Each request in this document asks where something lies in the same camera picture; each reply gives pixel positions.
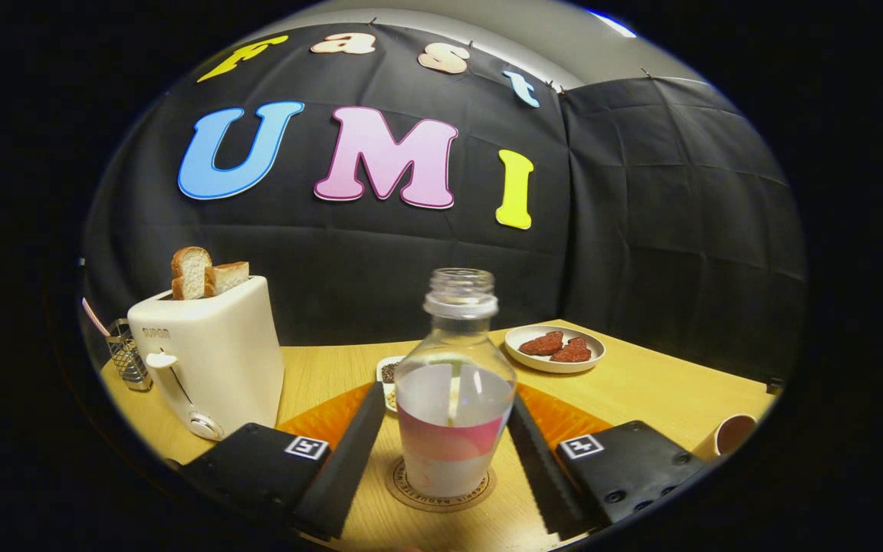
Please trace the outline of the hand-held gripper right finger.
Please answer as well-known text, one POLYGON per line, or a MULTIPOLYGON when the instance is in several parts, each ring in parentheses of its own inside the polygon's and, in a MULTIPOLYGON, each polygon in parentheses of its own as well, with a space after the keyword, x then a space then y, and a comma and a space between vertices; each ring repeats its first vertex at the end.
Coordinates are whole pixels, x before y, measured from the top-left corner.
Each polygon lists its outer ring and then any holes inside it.
POLYGON ((508 429, 544 527, 562 541, 634 516, 707 467, 647 422, 613 425, 522 383, 508 429))

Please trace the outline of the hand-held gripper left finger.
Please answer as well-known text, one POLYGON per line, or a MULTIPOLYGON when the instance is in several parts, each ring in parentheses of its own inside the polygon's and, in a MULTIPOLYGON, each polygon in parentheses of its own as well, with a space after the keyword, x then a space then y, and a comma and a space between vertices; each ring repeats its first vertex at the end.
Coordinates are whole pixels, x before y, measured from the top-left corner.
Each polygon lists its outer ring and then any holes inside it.
POLYGON ((383 385, 368 382, 276 429, 246 423, 181 474, 259 523, 339 539, 385 411, 383 385))

